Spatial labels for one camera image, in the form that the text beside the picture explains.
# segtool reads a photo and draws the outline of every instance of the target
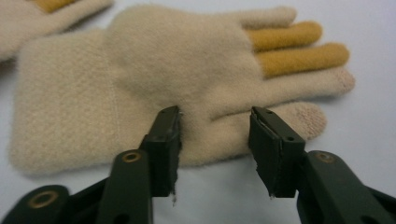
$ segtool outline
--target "glove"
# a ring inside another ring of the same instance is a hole
[[[111,162],[138,148],[171,105],[184,114],[182,166],[249,153],[253,105],[271,107],[305,139],[318,136],[323,113],[294,101],[343,94],[354,78],[341,67],[342,45],[301,46],[321,30],[290,26],[294,17],[288,7],[201,15],[137,6],[106,30],[30,43],[19,63],[12,164],[45,174]]]
[[[14,57],[29,40],[61,32],[112,4],[112,0],[72,2],[74,1],[0,0],[0,62]]]

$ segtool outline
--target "white table surface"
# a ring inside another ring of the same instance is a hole
[[[196,12],[296,7],[297,21],[322,24],[321,43],[345,43],[351,52],[347,68],[356,88],[339,98],[317,99],[328,117],[324,134],[306,150],[340,156],[367,186],[396,197],[396,2],[369,0],[278,1],[117,1],[74,30],[106,27],[128,6],[159,3]],[[7,160],[11,131],[16,61],[0,63],[0,219],[32,189],[59,184],[71,193],[107,177],[110,165],[50,176],[25,176]],[[179,169],[177,203],[155,198],[155,223],[300,223],[295,199],[270,200],[251,157],[201,168]]]

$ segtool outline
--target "metal screw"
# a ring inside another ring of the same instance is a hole
[[[56,201],[59,194],[53,190],[43,191],[33,197],[28,205],[31,208],[42,208]]]
[[[142,155],[140,155],[140,153],[130,152],[130,153],[123,155],[122,160],[125,162],[134,162],[134,161],[140,160],[141,157],[142,157]]]
[[[320,161],[326,162],[326,163],[333,163],[335,161],[335,158],[331,156],[328,153],[325,152],[318,152],[315,155]]]

